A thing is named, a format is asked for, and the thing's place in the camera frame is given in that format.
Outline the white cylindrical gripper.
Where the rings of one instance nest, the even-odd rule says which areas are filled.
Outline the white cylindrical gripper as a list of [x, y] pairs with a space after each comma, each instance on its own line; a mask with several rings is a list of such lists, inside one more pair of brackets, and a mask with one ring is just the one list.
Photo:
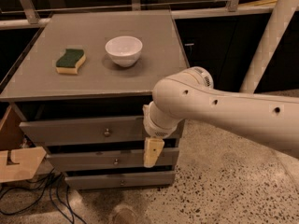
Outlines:
[[154, 102], [143, 105], [143, 114], [143, 125], [150, 136], [145, 139], [143, 164], [146, 168], [151, 168], [162, 153], [163, 139], [181, 137], [184, 121], [163, 112]]

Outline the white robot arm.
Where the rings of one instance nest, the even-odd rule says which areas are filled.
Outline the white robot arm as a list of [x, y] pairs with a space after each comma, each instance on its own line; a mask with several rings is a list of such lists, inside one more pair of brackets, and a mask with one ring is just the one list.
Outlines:
[[152, 101], [143, 106], [143, 162], [153, 167], [164, 139], [184, 119], [201, 120], [223, 130], [299, 158], [299, 99], [254, 93], [218, 91], [211, 75], [192, 67], [161, 79]]

